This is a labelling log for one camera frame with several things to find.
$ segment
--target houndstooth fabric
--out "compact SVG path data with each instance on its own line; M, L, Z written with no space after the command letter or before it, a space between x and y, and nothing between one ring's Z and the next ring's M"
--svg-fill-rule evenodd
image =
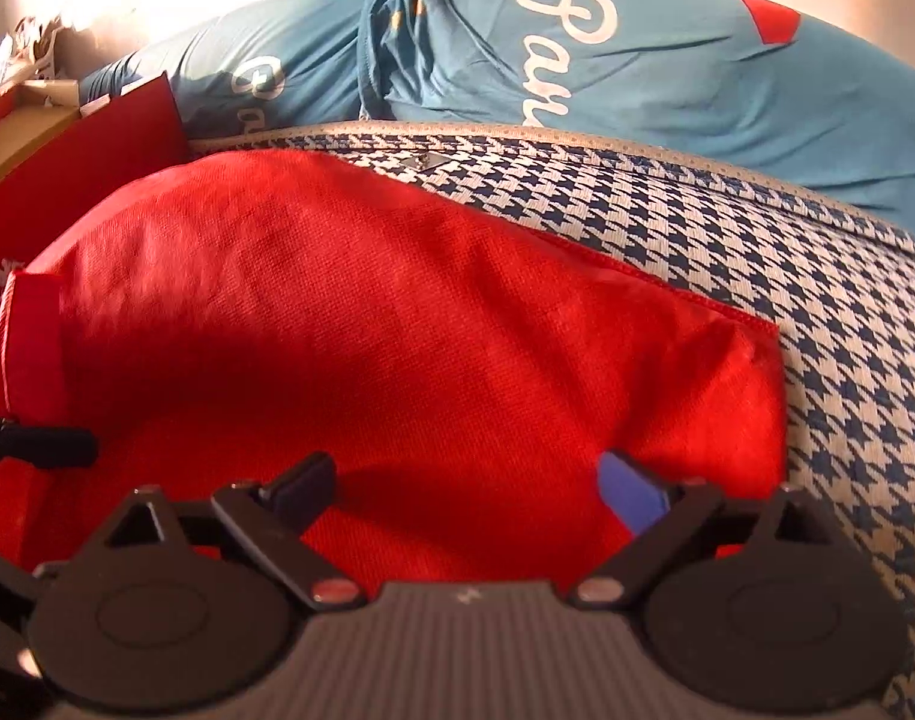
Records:
M830 501L901 599L915 718L915 238L806 193L667 158L518 138L304 135L324 149L627 261L778 324L790 474Z

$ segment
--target blue cover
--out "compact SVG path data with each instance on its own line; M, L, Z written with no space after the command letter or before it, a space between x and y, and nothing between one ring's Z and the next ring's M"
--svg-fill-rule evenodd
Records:
M190 138L356 119L364 1L246 5L96 71L81 102L166 71Z
M760 0L369 0L375 119L530 124L750 167L915 232L915 70Z

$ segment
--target beige trim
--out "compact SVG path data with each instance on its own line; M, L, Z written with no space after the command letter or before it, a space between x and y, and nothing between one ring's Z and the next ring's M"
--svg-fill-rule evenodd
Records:
M545 127L521 127L518 124L461 124L460 122L334 122L333 124L312 124L310 127L286 127L286 129L269 129L254 132L250 135L235 135L230 138L210 138L190 141L190 150L194 153L212 153L228 151L236 146L248 143L261 143L273 138L302 138L311 136L338 135L451 135L465 137L519 138L533 143L550 143L556 146L580 146L581 148L601 148L618 151L634 156L667 160L667 162L690 167L693 170L710 170L730 178L747 181L773 189L786 191L803 199L814 200L830 207L836 207L849 214L860 215L869 220L877 220L863 209L835 200L825 194L771 178L756 170L729 165L713 159L705 159L683 151L672 151L660 146L645 146L634 141L622 141L617 138L604 138L599 135L581 135L576 132L565 132Z

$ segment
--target screw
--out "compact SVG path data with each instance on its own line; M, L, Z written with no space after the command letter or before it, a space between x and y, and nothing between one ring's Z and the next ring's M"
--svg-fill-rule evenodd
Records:
M577 598L585 604L612 604L624 594L624 585L613 577L590 577L577 586Z
M41 678L41 669L30 650L23 649L17 653L17 664L32 677Z
M315 581L311 595L315 604L337 607L358 600L360 587L349 579L324 579Z

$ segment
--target red patch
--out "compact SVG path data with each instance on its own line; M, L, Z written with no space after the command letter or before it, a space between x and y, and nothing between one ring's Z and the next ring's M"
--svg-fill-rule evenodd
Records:
M801 23L801 14L770 0L740 0L751 12L764 45L790 43Z

